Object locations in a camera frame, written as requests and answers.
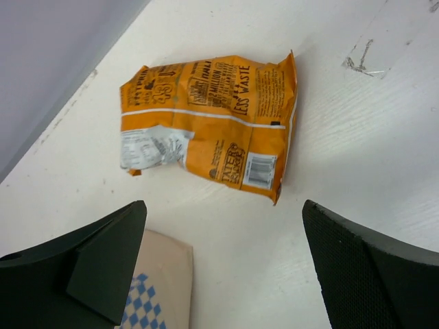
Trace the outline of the orange chips bag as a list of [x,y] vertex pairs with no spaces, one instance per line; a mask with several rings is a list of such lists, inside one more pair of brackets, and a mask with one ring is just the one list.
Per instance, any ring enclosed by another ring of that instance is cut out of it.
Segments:
[[178,164],[277,202],[295,131],[295,58],[225,56],[142,67],[120,88],[121,168]]

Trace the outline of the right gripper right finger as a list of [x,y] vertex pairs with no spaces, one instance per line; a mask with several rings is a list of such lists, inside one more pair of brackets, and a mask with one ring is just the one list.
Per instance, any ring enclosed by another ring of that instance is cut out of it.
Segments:
[[311,200],[302,220],[332,328],[438,327],[438,253]]

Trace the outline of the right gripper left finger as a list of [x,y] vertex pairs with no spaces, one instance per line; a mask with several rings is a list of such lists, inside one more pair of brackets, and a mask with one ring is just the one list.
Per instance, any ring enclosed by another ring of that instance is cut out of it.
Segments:
[[147,208],[135,201],[40,245],[1,257],[2,328],[121,324]]

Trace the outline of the blue checkered paper bag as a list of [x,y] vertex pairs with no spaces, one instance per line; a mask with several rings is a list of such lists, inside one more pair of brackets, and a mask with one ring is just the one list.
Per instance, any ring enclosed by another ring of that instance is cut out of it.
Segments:
[[193,247],[146,230],[120,328],[188,328]]

